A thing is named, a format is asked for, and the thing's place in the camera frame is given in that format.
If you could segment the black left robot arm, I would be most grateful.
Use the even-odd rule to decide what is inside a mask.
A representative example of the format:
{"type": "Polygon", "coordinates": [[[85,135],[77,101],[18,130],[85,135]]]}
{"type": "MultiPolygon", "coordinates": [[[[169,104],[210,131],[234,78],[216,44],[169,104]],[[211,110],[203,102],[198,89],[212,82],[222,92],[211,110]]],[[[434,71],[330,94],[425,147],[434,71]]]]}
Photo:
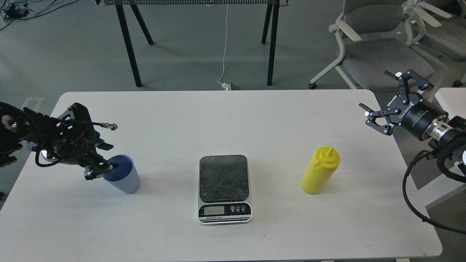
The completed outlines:
{"type": "Polygon", "coordinates": [[[87,171],[86,180],[104,177],[119,166],[98,154],[97,149],[108,151],[113,146],[105,143],[94,129],[100,126],[114,131],[117,125],[93,122],[87,107],[80,103],[73,103],[58,118],[4,102],[0,113],[2,167],[17,160],[13,153],[23,148],[23,142],[32,143],[37,166],[81,166],[87,171]]]}

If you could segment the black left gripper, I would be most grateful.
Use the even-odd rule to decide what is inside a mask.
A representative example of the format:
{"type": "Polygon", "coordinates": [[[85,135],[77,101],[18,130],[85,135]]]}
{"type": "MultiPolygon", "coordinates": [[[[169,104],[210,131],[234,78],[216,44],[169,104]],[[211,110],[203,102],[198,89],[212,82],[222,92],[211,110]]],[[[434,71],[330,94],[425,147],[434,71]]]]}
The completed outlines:
{"type": "Polygon", "coordinates": [[[80,103],[73,103],[60,117],[51,120],[51,126],[46,129],[48,136],[37,144],[37,166],[76,164],[85,167],[86,180],[101,178],[120,166],[96,152],[97,149],[108,151],[113,146],[100,138],[94,126],[114,131],[118,128],[116,124],[93,122],[88,108],[80,103]]]}

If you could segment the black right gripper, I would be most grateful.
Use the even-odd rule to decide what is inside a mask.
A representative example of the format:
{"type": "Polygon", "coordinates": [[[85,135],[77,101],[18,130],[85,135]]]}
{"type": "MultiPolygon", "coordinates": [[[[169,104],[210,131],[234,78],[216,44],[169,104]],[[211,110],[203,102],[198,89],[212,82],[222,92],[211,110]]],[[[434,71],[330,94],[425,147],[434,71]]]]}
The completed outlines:
{"type": "Polygon", "coordinates": [[[430,91],[433,85],[413,70],[408,70],[406,73],[398,72],[397,75],[385,70],[384,74],[398,81],[399,96],[395,96],[388,104],[388,108],[381,111],[373,111],[365,104],[359,103],[359,106],[365,110],[366,125],[387,136],[391,136],[393,126],[398,125],[419,141],[431,137],[429,126],[436,120],[446,120],[448,113],[424,100],[419,93],[409,94],[408,81],[414,79],[418,90],[422,92],[430,91]],[[387,118],[388,124],[380,126],[376,122],[378,118],[387,118]]]}

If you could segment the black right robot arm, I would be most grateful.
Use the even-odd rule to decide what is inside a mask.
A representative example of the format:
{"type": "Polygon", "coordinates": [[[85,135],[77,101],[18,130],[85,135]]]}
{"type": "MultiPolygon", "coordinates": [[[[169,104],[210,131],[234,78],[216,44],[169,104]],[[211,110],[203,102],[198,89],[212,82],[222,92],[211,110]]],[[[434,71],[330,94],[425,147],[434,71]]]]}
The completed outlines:
{"type": "Polygon", "coordinates": [[[419,141],[429,139],[431,151],[422,150],[408,164],[403,175],[402,193],[409,209],[423,222],[434,227],[465,234],[464,230],[448,227],[436,222],[421,212],[407,196],[407,178],[412,168],[422,159],[436,159],[436,166],[447,178],[465,183],[465,119],[460,116],[449,118],[443,109],[425,100],[422,94],[433,85],[413,70],[392,74],[384,72],[398,82],[399,93],[388,103],[386,109],[373,111],[360,103],[366,112],[366,125],[383,135],[392,135],[398,126],[409,132],[419,141]]]}

